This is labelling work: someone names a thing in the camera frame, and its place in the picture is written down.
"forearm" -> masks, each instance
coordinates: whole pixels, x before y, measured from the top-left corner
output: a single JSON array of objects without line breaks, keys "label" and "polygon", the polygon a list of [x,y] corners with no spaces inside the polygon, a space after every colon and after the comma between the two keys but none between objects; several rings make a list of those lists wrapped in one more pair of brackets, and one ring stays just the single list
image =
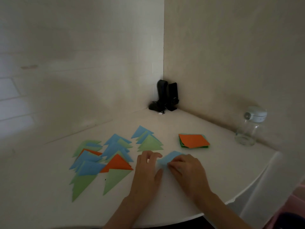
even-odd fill
[{"label": "forearm", "polygon": [[196,205],[218,229],[252,229],[214,193],[206,200],[198,200]]},{"label": "forearm", "polygon": [[135,200],[127,196],[103,229],[130,229],[143,210]]}]

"table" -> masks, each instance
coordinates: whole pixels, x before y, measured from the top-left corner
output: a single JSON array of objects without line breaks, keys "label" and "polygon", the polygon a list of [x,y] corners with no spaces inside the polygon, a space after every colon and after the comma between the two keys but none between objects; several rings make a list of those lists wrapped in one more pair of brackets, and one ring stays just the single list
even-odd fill
[{"label": "table", "polygon": [[[97,127],[24,151],[0,161],[0,228],[101,227],[128,195],[134,171],[103,196],[107,173],[100,173],[72,203],[74,172],[69,170],[77,146],[86,139],[102,144],[114,133],[132,141],[130,156],[135,162],[138,146],[130,139],[139,125],[153,131],[166,155],[173,150],[189,153],[204,166],[209,184],[220,199],[229,203],[245,191],[266,168],[274,150],[255,144],[245,147],[234,141],[234,133],[182,110],[164,115],[144,109]],[[181,148],[178,133],[204,134],[210,148]],[[201,216],[168,170],[160,190],[134,227],[154,227]]]}]

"person's right hand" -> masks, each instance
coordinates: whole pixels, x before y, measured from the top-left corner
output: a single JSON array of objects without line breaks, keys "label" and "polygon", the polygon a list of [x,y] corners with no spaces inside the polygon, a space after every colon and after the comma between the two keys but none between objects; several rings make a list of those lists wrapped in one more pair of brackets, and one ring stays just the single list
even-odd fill
[{"label": "person's right hand", "polygon": [[167,165],[185,194],[197,207],[213,196],[206,172],[197,158],[190,154],[179,155]]}]

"person's left hand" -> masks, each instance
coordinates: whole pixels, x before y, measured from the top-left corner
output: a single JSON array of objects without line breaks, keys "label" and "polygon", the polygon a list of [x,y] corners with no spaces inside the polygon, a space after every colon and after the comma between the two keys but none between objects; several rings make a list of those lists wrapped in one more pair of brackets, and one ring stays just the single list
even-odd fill
[{"label": "person's left hand", "polygon": [[159,189],[163,170],[159,169],[155,174],[157,158],[162,158],[162,155],[152,151],[144,151],[138,156],[128,198],[137,203],[139,208],[145,208]]}]

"hand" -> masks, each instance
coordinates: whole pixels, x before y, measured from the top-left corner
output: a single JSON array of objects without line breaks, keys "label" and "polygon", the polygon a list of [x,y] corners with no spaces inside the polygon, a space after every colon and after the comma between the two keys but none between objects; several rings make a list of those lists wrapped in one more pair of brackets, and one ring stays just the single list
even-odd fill
[{"label": "hand", "polygon": [[168,163],[168,168],[198,208],[213,195],[206,172],[197,158],[190,154],[179,155]]},{"label": "hand", "polygon": [[163,170],[159,169],[155,174],[157,158],[162,158],[160,153],[144,151],[138,156],[135,168],[135,176],[128,198],[145,208],[159,189]]}]

